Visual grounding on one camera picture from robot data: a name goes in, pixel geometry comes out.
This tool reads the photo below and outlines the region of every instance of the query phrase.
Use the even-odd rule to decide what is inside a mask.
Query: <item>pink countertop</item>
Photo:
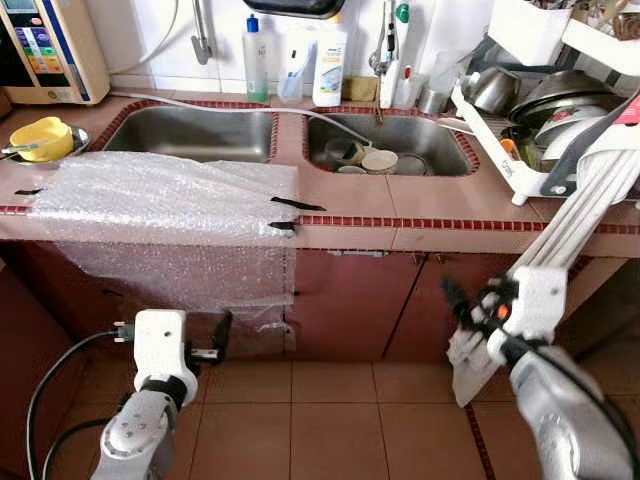
[[[162,91],[183,100],[243,102],[245,97]],[[46,115],[81,126],[97,139],[135,99],[107,97],[100,105],[18,107],[0,124],[6,144],[16,128]],[[513,192],[474,137],[462,138],[475,153],[477,171],[462,177],[341,175],[322,171],[305,159],[305,122],[279,114],[272,163],[299,170],[300,200],[322,205],[320,215],[304,215],[296,238],[301,248],[519,253],[531,243],[562,200],[511,203]],[[25,214],[32,197],[14,195],[47,183],[51,171],[0,162],[0,239],[47,240]],[[630,202],[612,207],[586,246],[592,256],[640,256],[640,211]]]

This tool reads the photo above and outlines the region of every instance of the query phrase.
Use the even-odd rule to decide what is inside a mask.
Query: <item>stainless steel sink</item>
[[[104,150],[153,152],[198,162],[268,162],[270,113],[217,113],[184,107],[147,107],[129,115]]]
[[[335,113],[328,116],[370,138],[376,148],[420,155],[429,162],[434,175],[458,176],[471,171],[471,164],[451,131],[426,118],[385,115],[384,125],[379,127],[373,115]],[[314,118],[309,120],[311,162],[322,166],[325,144],[339,137],[351,138],[333,125]]]

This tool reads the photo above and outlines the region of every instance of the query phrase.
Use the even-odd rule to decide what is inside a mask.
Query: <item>yellow bowl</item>
[[[51,162],[58,160],[73,150],[71,128],[58,117],[41,118],[11,134],[11,145],[40,146],[33,150],[20,152],[20,156],[29,162]]]

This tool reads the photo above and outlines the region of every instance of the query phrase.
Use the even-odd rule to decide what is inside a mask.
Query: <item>double sink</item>
[[[425,158],[434,175],[458,176],[470,164],[452,133],[423,117],[387,115],[382,126],[373,115],[337,113],[329,117],[370,138],[376,148]],[[174,106],[146,107],[122,122],[104,150],[153,152],[199,162],[268,162],[274,116],[265,112],[219,113]],[[324,160],[324,146],[349,134],[322,120],[308,121],[309,161]]]

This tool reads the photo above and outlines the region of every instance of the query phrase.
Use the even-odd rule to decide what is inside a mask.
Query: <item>dish soap bottle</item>
[[[347,48],[347,32],[340,27],[342,16],[337,13],[324,22],[318,32],[316,69],[313,77],[313,103],[318,107],[340,105],[344,54]]]
[[[244,72],[250,102],[265,103],[269,99],[267,79],[267,38],[260,32],[253,13],[247,18],[247,31],[242,36]]]

